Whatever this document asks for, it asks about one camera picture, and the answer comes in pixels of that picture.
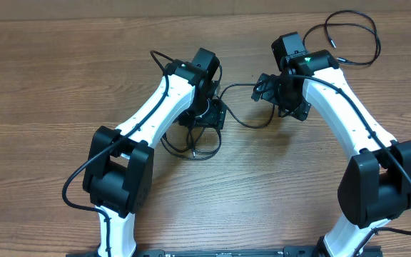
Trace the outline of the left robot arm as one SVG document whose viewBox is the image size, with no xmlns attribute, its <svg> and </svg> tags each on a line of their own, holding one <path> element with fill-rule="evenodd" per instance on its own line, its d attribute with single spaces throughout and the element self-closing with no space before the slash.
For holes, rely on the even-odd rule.
<svg viewBox="0 0 411 257">
<path fill-rule="evenodd" d="M 83 177 L 101 224 L 92 256 L 136 255 L 135 215 L 151 189 L 154 149 L 172 123 L 217 133 L 223 128 L 225 106 L 214 98 L 220 69 L 218 57 L 204 48 L 192 61 L 171 59 L 161 67 L 158 88 L 132 117 L 95 132 Z"/>
</svg>

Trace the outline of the black cable pulled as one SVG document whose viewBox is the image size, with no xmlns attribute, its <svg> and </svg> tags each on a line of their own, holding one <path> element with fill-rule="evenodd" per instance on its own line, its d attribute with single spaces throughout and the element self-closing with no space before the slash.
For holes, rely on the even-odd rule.
<svg viewBox="0 0 411 257">
<path fill-rule="evenodd" d="M 336 60 L 347 66 L 371 66 L 380 57 L 382 43 L 374 19 L 362 11 L 345 9 L 329 14 L 324 21 L 310 27 L 302 43 L 306 47 L 311 34 L 322 31 L 331 49 L 344 43 L 349 49 L 340 50 Z"/>
</svg>

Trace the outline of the black cable staying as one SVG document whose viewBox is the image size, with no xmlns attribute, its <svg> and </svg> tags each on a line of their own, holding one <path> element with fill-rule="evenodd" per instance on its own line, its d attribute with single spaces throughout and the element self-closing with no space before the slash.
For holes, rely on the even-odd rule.
<svg viewBox="0 0 411 257">
<path fill-rule="evenodd" d="M 222 135 L 218 128 L 215 128 L 214 131 L 218 136 L 218 146 L 211 151 L 202 151 L 198 149 L 198 142 L 204 134 L 206 128 L 202 128 L 198 136 L 195 138 L 193 136 L 193 128 L 189 128 L 186 134 L 186 147 L 177 148 L 175 147 L 167 137 L 167 134 L 163 134 L 161 137 L 161 144 L 164 149 L 172 156 L 180 158 L 187 161 L 206 161 L 210 158 L 213 158 L 220 150 L 222 145 Z"/>
</svg>

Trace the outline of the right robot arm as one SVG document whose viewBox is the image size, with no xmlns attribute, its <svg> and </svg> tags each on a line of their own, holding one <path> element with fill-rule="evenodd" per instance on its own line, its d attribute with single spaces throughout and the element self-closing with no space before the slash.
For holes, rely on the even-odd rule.
<svg viewBox="0 0 411 257">
<path fill-rule="evenodd" d="M 348 161 L 338 186 L 342 214 L 312 256 L 379 256 L 365 244 L 411 209 L 411 141 L 399 142 L 370 115 L 329 51 L 309 52 L 296 32 L 280 36 L 271 49 L 280 75 L 262 74 L 253 100 L 299 121 L 315 108 Z"/>
</svg>

